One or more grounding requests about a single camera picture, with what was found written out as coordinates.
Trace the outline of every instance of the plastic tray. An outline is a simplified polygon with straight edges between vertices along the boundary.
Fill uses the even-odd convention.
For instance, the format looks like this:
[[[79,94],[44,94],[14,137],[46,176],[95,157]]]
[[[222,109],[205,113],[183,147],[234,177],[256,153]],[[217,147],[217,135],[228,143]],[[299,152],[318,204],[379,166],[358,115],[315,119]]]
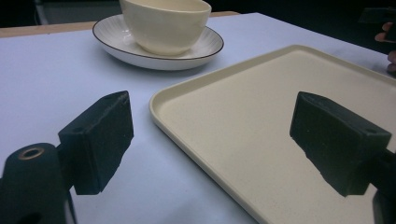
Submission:
[[[290,138],[298,91],[326,96],[396,133],[396,81],[291,46],[177,84],[155,123],[261,223],[374,223],[370,186],[339,195]],[[389,149],[394,151],[393,137]]]

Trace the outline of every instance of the dish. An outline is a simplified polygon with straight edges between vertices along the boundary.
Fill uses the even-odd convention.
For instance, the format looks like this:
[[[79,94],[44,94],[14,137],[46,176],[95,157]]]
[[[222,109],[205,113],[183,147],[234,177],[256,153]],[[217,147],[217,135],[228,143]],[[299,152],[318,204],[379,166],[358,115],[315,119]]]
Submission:
[[[177,56],[152,54],[134,42],[122,15],[98,21],[92,32],[103,49],[114,57],[126,63],[157,70],[183,70],[203,65],[210,62],[224,46],[221,36],[206,27],[197,43],[185,53]]]
[[[304,46],[176,84],[149,106],[154,122],[260,223],[373,223],[375,188],[341,196],[291,139],[299,91],[396,133],[395,79]]]

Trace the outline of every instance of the white saucer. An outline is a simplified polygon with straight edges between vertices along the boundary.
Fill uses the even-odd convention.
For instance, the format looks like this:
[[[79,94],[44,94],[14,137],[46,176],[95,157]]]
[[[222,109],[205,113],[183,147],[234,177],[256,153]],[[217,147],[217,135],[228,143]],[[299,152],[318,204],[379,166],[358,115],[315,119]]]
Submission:
[[[224,46],[221,36],[206,27],[197,43],[185,53],[177,56],[152,54],[134,42],[122,15],[97,22],[92,31],[109,54],[126,63],[157,70],[183,70],[208,63]]]

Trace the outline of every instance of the table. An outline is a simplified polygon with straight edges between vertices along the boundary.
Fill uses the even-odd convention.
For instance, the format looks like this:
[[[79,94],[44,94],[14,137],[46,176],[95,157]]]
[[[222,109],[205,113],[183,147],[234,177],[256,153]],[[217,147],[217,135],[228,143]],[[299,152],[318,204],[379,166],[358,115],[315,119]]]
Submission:
[[[90,30],[0,38],[0,172],[13,151],[39,142],[59,145],[57,132],[67,123],[102,96],[126,90],[135,137],[104,192],[77,196],[71,190],[78,223],[256,223],[154,125],[150,97],[289,45],[319,49],[384,76],[387,55],[259,13],[210,18],[207,26],[223,37],[224,49],[206,65],[177,72],[120,62]]]

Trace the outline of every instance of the dark background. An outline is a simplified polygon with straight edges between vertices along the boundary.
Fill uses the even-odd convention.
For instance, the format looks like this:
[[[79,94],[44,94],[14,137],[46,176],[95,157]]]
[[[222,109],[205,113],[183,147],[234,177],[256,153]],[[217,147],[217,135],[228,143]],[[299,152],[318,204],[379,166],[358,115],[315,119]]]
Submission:
[[[43,0],[87,2],[90,0]],[[206,0],[213,11],[260,12],[305,29],[388,54],[396,44],[377,43],[382,24],[358,23],[365,7],[395,7],[395,0]],[[37,25],[34,0],[0,0],[0,27]]]

